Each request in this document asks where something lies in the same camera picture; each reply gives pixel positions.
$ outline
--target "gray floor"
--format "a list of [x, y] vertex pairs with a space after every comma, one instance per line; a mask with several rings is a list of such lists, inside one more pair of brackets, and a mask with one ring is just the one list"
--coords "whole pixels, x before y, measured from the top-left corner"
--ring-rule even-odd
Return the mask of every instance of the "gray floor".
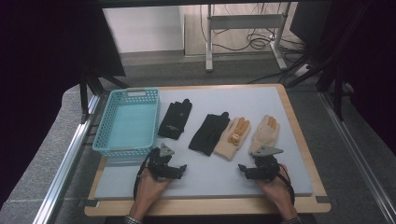
[[[259, 77], [278, 72], [272, 54], [215, 57], [214, 72], [205, 72], [203, 57], [181, 57], [178, 52], [128, 54], [122, 57], [127, 77], [120, 80], [138, 86], [180, 86], [245, 84]], [[256, 83], [275, 83], [280, 76], [271, 76]], [[323, 185], [332, 200], [332, 210], [306, 217], [307, 223], [387, 223], [372, 192], [341, 135], [329, 116], [327, 108], [315, 89], [318, 77], [312, 77], [295, 88], [287, 89], [296, 117], [303, 130]], [[112, 83], [103, 81], [108, 89]], [[396, 199], [396, 180], [393, 170], [396, 159], [375, 132], [364, 122], [347, 98], [343, 100], [345, 125], [356, 140], [361, 153], [373, 169], [391, 199]], [[63, 107], [48, 137], [35, 159], [14, 189], [0, 212], [0, 223], [32, 223], [51, 181], [64, 157], [80, 120], [79, 88], [64, 94]], [[96, 121], [79, 152], [73, 178], [67, 180], [50, 223], [115, 223], [118, 219], [86, 217], [81, 202], [88, 196], [93, 174], [100, 155], [91, 150]], [[265, 217], [247, 217], [248, 222], [261, 223]], [[148, 218], [146, 223], [240, 223], [241, 219], [226, 217]]]

